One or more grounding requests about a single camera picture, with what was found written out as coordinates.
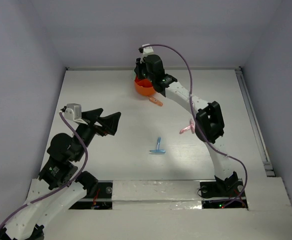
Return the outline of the orange highlighter pen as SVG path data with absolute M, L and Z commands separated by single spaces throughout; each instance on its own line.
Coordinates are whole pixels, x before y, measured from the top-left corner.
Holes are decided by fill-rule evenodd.
M 163 106 L 163 103 L 162 103 L 161 101 L 157 100 L 157 99 L 156 99 L 155 97 L 153 97 L 153 96 L 148 96 L 148 99 L 149 99 L 150 102 L 156 104 L 157 106 L 160 106 L 160 107 Z

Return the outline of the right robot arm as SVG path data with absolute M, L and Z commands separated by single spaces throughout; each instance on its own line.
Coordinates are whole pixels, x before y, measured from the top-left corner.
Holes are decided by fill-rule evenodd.
M 224 119 L 216 101 L 207 102 L 181 85 L 172 75 L 165 73 L 161 58 L 151 54 L 136 59 L 134 72 L 138 79 L 148 79 L 154 90 L 176 102 L 193 115 L 196 136 L 206 145 L 215 171 L 215 182 L 211 196 L 227 196 L 238 183 L 238 175 L 231 170 L 230 160 L 222 141 Z

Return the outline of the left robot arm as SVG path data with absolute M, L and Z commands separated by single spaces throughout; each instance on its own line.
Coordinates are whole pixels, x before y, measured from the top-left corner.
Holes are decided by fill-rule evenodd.
M 102 116 L 103 109 L 82 111 L 70 103 L 59 112 L 72 135 L 58 133 L 47 149 L 48 160 L 31 181 L 24 204 L 0 224 L 0 240 L 42 240 L 48 225 L 78 200 L 95 195 L 98 179 L 84 168 L 95 135 L 117 132 L 120 112 Z

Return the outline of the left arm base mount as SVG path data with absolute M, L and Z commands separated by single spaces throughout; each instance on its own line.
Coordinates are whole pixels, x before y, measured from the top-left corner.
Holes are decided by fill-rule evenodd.
M 70 210 L 111 210 L 113 181 L 101 181 L 94 193 L 77 201 Z

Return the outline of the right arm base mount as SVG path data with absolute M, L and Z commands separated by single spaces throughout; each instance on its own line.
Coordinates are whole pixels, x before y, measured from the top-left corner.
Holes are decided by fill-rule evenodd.
M 230 190 L 219 187 L 215 180 L 201 181 L 197 194 L 201 197 L 203 209 L 223 209 L 243 190 L 243 182 L 239 180 Z

